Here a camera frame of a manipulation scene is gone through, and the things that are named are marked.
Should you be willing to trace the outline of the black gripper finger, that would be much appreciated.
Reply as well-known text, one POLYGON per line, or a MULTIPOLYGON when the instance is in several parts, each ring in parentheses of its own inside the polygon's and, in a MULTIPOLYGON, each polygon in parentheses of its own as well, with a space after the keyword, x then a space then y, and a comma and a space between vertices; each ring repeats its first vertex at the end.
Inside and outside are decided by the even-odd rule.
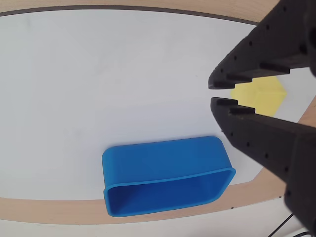
POLYGON ((213 97, 211 111, 230 144, 286 183, 288 209, 316 233, 316 129, 213 97))
POLYGON ((309 68, 316 73, 316 2, 281 0, 214 69, 209 89, 309 68))

